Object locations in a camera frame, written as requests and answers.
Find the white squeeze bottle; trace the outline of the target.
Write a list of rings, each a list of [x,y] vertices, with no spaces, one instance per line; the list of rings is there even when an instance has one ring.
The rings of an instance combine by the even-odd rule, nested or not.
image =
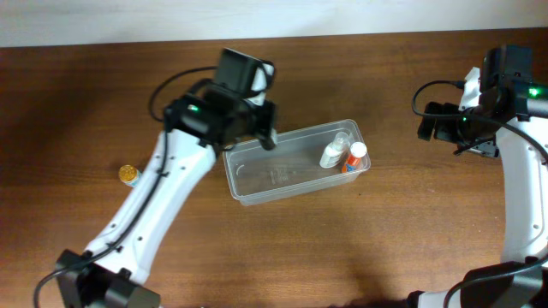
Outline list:
[[[335,167],[343,159],[349,148],[349,136],[345,132],[335,135],[335,138],[325,147],[319,161],[319,166],[323,169]]]

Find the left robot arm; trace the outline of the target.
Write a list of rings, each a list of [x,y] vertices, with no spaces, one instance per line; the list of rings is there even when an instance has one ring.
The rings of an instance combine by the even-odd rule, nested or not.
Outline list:
[[[204,79],[164,109],[145,171],[108,225],[82,254],[64,251],[52,272],[66,307],[159,307],[145,286],[164,236],[221,152],[253,136],[276,144],[271,81],[231,86]]]

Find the orange tube white cap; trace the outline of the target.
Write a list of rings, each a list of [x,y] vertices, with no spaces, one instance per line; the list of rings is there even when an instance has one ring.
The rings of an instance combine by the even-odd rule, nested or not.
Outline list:
[[[354,142],[349,147],[348,157],[342,166],[343,173],[352,172],[358,169],[362,158],[367,154],[367,147],[362,142]]]

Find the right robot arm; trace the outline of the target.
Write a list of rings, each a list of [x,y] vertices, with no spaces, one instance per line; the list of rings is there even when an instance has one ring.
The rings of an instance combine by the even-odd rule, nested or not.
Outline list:
[[[547,87],[534,82],[532,60],[527,47],[491,49],[481,68],[451,81],[460,103],[412,108],[420,139],[501,159],[505,231],[499,264],[470,270],[444,292],[413,292],[409,307],[547,305]]]

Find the small jar gold lid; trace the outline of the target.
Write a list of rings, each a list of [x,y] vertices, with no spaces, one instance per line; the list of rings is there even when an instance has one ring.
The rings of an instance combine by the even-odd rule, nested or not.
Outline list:
[[[133,165],[123,165],[118,170],[119,180],[129,187],[135,187],[141,177],[141,172]]]

